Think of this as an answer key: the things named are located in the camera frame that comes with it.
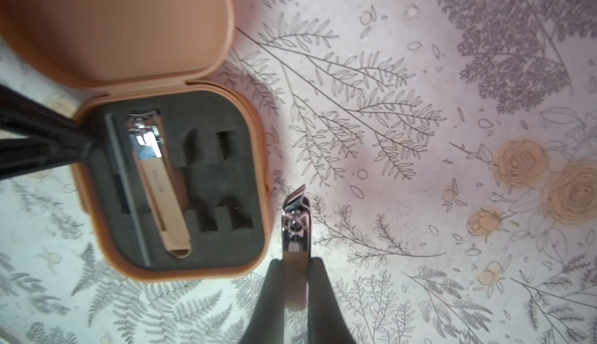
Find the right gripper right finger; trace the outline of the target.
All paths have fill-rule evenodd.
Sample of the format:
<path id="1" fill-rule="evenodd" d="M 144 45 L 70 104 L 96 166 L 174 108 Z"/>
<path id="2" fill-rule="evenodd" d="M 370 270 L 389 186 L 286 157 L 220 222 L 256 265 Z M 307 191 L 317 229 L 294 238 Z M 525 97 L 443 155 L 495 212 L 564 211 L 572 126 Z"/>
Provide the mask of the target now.
<path id="1" fill-rule="evenodd" d="M 308 344 L 355 344 L 321 258 L 309 261 Z"/>

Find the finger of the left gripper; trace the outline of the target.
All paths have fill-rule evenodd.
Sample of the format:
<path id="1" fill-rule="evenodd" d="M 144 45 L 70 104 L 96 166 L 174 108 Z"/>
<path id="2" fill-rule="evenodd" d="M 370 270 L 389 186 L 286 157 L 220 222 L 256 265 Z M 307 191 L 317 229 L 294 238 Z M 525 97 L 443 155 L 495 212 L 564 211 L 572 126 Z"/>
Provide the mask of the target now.
<path id="1" fill-rule="evenodd" d="M 1 180 L 83 162 L 90 142 L 67 146 L 34 138 L 1 140 Z"/>
<path id="2" fill-rule="evenodd" d="M 1 86 L 1 130 L 59 146 L 84 147 L 93 138 L 70 118 Z"/>

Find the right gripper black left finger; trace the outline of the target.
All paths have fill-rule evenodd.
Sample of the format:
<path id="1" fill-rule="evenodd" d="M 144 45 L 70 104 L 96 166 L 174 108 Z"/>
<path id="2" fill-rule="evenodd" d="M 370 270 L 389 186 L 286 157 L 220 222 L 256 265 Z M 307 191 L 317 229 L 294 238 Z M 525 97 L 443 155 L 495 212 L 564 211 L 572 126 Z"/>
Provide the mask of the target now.
<path id="1" fill-rule="evenodd" d="M 241 344 L 280 344 L 284 342 L 284 277 L 279 259 L 270 262 L 256 307 Z"/>

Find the dark brown nail clipper case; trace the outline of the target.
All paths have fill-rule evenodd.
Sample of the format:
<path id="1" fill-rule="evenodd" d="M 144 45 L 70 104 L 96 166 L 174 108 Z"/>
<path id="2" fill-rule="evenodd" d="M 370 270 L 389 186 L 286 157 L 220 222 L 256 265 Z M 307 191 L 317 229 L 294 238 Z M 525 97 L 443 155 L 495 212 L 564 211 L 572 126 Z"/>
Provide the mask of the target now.
<path id="1" fill-rule="evenodd" d="M 1 0 L 1 35 L 35 70 L 94 97 L 69 117 L 93 138 L 72 168 L 104 255 L 141 281 L 234 278 L 264 258 L 272 214 L 263 123 L 208 81 L 228 56 L 233 0 Z M 157 111 L 191 234 L 163 247 L 127 133 Z"/>

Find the brown nail file sleeve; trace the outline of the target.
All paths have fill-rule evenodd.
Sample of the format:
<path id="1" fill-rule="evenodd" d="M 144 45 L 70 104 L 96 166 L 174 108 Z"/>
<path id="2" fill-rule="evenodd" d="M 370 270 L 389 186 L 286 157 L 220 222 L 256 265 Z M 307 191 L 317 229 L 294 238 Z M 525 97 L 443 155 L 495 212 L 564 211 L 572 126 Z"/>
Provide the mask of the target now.
<path id="1" fill-rule="evenodd" d="M 132 113 L 127 120 L 135 166 L 163 247 L 174 258 L 192 252 L 180 199 L 180 179 L 169 162 L 163 120 L 157 111 Z"/>

